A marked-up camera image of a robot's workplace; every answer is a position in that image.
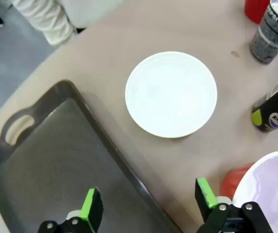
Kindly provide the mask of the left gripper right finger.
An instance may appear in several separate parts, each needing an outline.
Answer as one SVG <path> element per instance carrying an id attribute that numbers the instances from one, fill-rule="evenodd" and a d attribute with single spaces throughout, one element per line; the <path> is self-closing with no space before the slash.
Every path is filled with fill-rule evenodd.
<path id="1" fill-rule="evenodd" d="M 195 180 L 195 199 L 204 223 L 198 233 L 271 233 L 260 206 L 246 202 L 240 208 L 218 202 L 206 178 Z"/>

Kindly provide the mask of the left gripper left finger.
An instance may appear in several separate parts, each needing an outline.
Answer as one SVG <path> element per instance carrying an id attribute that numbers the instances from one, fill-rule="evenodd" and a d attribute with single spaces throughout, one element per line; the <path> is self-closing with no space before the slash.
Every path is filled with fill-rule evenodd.
<path id="1" fill-rule="evenodd" d="M 80 210 L 70 211 L 62 223 L 46 220 L 39 233 L 96 233 L 103 217 L 103 201 L 97 187 L 89 189 Z"/>

